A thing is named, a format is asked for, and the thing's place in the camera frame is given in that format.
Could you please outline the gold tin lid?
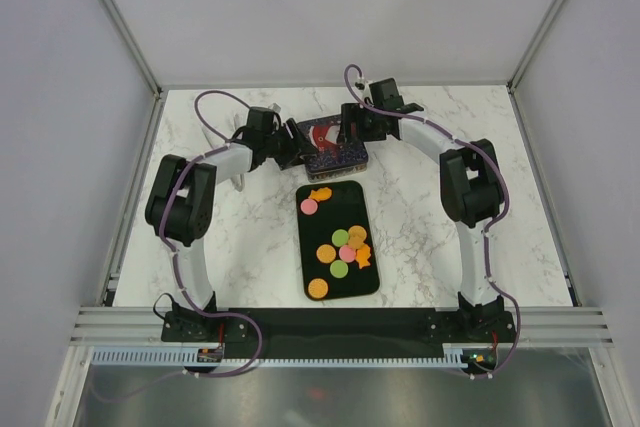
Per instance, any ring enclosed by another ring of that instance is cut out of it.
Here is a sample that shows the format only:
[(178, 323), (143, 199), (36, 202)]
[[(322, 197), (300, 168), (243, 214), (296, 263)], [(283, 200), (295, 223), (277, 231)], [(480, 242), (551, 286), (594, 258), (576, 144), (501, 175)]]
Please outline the gold tin lid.
[(317, 153), (307, 160), (322, 157), (344, 160), (368, 158), (369, 161), (367, 149), (362, 141), (358, 140), (350, 144), (337, 143), (340, 115), (309, 119), (299, 122), (298, 126), (317, 150)]

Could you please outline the square cookie tin box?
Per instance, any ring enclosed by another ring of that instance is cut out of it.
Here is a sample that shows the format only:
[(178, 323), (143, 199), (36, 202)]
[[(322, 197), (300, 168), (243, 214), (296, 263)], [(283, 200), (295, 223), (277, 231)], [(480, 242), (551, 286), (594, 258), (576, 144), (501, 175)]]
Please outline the square cookie tin box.
[(329, 181), (331, 179), (363, 172), (367, 169), (367, 166), (368, 158), (344, 160), (315, 157), (304, 162), (307, 178), (312, 183)]

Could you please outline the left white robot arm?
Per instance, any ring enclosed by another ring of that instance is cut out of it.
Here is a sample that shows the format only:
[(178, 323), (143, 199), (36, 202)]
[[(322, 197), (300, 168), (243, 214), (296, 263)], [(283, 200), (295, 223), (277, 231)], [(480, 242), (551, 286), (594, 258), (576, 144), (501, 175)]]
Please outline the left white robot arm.
[(168, 250), (176, 303), (190, 310), (183, 327), (195, 340), (210, 340), (219, 327), (203, 244), (213, 219), (216, 187), (268, 159), (288, 169), (317, 153), (294, 120), (282, 120), (273, 109), (251, 107), (245, 123), (222, 146), (191, 160), (172, 154), (161, 159), (145, 220)]

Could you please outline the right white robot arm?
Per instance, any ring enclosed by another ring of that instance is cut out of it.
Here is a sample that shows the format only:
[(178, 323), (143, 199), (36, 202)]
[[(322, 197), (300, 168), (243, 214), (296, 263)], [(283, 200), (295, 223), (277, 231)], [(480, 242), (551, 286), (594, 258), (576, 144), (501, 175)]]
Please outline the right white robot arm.
[(457, 329), (466, 340), (482, 340), (494, 326), (487, 310), (504, 307), (491, 272), (489, 231), (510, 206), (493, 144), (464, 141), (428, 119), (422, 107), (404, 101), (392, 78), (350, 81), (345, 72), (344, 82), (354, 99), (341, 108), (345, 137), (373, 142), (392, 136), (438, 164), (441, 204), (455, 224), (460, 248)]

